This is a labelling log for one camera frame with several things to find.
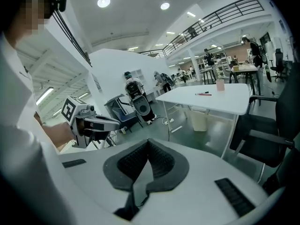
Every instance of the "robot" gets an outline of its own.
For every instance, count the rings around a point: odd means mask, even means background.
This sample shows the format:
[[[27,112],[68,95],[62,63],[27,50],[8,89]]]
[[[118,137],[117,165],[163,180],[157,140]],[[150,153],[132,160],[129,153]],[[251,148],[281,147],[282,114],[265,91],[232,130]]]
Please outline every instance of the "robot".
[[[94,106],[74,96],[67,96],[61,114],[76,138],[76,148],[85,149],[92,141],[106,140],[111,131],[120,128],[118,120],[96,114]]]

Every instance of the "black hair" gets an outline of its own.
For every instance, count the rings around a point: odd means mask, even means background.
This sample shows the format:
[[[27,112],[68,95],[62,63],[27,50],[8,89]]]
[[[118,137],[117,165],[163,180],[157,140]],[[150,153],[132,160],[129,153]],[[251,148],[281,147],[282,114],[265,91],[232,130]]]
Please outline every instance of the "black hair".
[[[242,41],[243,41],[243,43],[244,43],[245,41],[247,41],[247,42],[250,43],[250,40],[249,40],[247,37],[242,37]]]

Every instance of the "backpack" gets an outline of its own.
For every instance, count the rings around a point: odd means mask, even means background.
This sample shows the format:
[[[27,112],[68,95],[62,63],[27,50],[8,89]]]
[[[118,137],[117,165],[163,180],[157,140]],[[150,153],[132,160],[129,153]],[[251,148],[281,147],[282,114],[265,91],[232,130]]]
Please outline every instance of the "backpack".
[[[168,84],[170,84],[171,87],[174,86],[172,79],[167,74],[162,73],[161,78],[163,79],[163,81],[166,81]]]
[[[140,84],[136,81],[130,82],[126,85],[125,90],[131,100],[142,95],[140,87]]]

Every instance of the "white bin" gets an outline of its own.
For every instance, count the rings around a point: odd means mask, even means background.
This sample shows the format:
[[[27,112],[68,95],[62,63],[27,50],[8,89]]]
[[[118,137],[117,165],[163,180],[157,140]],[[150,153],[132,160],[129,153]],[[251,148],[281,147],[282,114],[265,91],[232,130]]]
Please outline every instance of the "white bin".
[[[205,114],[205,109],[195,111],[190,111],[190,116],[193,124],[194,131],[196,132],[206,132],[207,131],[207,115]]]

